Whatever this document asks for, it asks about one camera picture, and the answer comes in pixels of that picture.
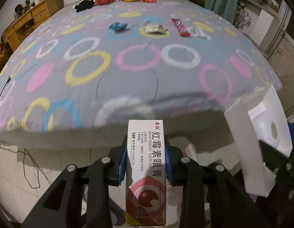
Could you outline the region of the red white ointment box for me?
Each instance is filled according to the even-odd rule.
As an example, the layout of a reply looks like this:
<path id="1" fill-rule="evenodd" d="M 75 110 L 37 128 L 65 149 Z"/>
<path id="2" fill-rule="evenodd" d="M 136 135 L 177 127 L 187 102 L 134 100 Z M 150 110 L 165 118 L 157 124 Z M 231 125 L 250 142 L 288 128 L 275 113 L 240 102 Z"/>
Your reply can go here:
<path id="1" fill-rule="evenodd" d="M 162 120 L 130 120 L 127 134 L 126 224 L 166 224 L 166 156 Z"/>

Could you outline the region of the black and white plush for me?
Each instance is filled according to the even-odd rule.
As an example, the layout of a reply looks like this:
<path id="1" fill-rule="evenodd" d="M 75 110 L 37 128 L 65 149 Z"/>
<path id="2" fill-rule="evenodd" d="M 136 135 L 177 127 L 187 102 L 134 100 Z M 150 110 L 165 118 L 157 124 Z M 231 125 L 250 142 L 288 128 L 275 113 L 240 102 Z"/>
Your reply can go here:
<path id="1" fill-rule="evenodd" d="M 91 9 L 94 6 L 94 0 L 81 0 L 77 5 L 73 6 L 76 12 L 81 12 L 86 9 Z"/>

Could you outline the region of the trash bin with white bag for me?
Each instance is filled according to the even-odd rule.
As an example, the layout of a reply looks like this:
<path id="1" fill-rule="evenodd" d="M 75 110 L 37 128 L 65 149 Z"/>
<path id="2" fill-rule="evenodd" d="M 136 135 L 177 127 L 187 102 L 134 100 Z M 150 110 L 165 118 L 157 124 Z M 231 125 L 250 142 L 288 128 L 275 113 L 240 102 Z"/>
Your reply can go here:
<path id="1" fill-rule="evenodd" d="M 204 197 L 206 185 L 210 193 L 230 198 L 246 194 L 244 187 L 232 176 L 222 164 L 217 162 L 201 166 L 195 160 L 185 157 L 182 150 L 171 145 L 172 153 L 172 186 L 183 187 L 183 198 Z"/>

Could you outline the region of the red candy wrapper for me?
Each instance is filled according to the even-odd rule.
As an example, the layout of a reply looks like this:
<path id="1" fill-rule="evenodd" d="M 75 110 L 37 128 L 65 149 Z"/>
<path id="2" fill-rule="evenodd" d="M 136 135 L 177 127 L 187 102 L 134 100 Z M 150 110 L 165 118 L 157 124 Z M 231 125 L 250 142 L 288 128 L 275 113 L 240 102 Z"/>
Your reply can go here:
<path id="1" fill-rule="evenodd" d="M 179 35 L 182 37 L 190 37 L 191 34 L 187 31 L 186 27 L 183 25 L 182 20 L 179 18 L 173 18 L 172 22 L 177 28 Z"/>

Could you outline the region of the wooden chair with clothes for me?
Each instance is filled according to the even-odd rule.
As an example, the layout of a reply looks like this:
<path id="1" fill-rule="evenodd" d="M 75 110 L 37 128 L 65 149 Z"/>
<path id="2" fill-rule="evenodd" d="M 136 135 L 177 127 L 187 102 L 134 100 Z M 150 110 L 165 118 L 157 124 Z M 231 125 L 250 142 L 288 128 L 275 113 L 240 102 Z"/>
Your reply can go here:
<path id="1" fill-rule="evenodd" d="M 9 59 L 10 45 L 8 43 L 0 43 L 0 64 L 7 63 Z"/>

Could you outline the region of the white tray box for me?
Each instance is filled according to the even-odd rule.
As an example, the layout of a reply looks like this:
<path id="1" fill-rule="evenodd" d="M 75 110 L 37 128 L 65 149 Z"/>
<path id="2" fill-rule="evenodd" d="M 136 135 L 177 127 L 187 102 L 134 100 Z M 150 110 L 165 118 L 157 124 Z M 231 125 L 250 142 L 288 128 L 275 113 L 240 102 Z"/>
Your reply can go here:
<path id="1" fill-rule="evenodd" d="M 242 96 L 224 116 L 237 146 L 246 192 L 267 197 L 276 174 L 265 164 L 261 143 L 285 159 L 292 151 L 287 119 L 274 86 Z"/>

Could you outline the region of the wooden desk with drawers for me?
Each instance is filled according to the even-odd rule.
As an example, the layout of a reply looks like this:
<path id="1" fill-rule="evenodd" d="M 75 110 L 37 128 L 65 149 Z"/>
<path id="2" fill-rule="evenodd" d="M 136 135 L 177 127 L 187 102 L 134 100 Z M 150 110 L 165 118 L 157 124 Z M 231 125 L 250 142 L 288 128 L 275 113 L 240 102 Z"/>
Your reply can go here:
<path id="1" fill-rule="evenodd" d="M 30 8 L 3 32 L 12 51 L 28 37 L 39 25 L 64 7 L 64 0 L 43 0 Z"/>

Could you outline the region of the white tea sachet wrapper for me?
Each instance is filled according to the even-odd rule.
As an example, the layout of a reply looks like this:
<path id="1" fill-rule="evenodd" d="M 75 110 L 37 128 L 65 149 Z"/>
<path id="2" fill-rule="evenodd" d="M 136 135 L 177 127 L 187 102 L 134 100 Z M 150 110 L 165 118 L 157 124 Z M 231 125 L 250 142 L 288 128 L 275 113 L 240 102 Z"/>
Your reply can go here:
<path id="1" fill-rule="evenodd" d="M 147 33 L 147 34 L 152 34 L 152 33 L 155 33 L 155 34 L 165 34 L 167 31 L 167 28 L 164 27 L 163 25 L 161 24 L 147 24 L 146 27 L 145 27 L 145 30 L 144 32 Z"/>

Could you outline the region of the bed with circle-pattern sheet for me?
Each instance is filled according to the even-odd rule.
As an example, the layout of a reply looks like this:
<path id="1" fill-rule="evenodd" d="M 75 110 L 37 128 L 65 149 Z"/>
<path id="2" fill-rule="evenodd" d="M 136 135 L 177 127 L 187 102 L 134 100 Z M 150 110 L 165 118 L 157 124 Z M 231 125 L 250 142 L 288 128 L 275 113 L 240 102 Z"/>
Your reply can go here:
<path id="1" fill-rule="evenodd" d="M 182 37 L 172 22 L 211 40 Z M 124 31 L 109 26 L 127 23 Z M 165 34 L 147 34 L 147 24 Z M 166 134 L 203 129 L 237 98 L 282 83 L 239 30 L 188 0 L 115 2 L 42 23 L 0 73 L 0 144 L 84 148 L 119 143 L 129 120 Z"/>

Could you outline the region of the white plastic snack wrapper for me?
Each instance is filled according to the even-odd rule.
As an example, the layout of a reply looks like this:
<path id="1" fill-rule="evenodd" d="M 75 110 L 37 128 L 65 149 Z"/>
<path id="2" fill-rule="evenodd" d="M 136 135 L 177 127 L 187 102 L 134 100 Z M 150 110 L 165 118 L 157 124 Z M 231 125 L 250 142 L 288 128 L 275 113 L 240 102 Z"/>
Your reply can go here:
<path id="1" fill-rule="evenodd" d="M 204 32 L 203 29 L 200 27 L 192 26 L 188 27 L 187 30 L 190 33 L 190 35 L 195 38 L 211 40 L 210 36 L 206 32 Z"/>

